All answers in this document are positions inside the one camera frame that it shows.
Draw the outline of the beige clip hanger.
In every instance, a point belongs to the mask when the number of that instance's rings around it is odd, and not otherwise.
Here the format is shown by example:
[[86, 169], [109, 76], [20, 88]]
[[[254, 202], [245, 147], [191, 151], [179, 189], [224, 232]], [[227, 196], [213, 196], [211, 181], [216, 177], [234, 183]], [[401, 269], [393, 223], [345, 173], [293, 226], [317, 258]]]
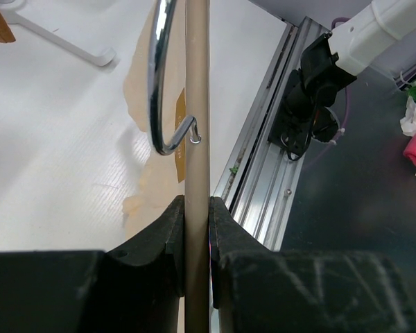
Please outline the beige clip hanger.
[[147, 62], [148, 131], [152, 147], [170, 155], [185, 143], [184, 328], [208, 332], [209, 320], [209, 2], [185, 3], [187, 115], [169, 142], [162, 134], [162, 97], [176, 1], [157, 1]]

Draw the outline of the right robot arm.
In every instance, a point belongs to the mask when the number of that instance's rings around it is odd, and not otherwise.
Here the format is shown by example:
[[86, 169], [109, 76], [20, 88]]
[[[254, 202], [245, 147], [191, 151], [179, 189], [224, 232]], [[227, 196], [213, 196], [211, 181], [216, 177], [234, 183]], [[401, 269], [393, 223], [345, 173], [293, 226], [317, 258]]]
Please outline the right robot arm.
[[321, 34], [292, 70], [268, 140], [298, 161], [312, 139], [328, 142], [335, 119], [321, 112], [386, 49], [416, 29], [416, 1], [371, 1], [347, 22]]

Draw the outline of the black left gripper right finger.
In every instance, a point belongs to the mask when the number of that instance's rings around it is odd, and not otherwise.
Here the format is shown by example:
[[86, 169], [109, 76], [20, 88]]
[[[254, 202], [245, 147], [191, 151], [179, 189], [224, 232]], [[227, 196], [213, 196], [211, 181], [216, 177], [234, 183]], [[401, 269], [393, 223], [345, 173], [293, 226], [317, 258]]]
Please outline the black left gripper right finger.
[[267, 249], [209, 204], [214, 307], [221, 332], [416, 332], [416, 304], [387, 257]]

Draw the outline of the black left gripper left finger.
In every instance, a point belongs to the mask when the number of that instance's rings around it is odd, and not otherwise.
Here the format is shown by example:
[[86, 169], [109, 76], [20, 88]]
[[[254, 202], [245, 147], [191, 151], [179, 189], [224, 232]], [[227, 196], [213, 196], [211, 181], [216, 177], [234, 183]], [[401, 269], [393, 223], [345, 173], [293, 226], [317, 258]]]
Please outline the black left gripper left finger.
[[115, 249], [0, 253], [0, 332], [176, 332], [184, 198]]

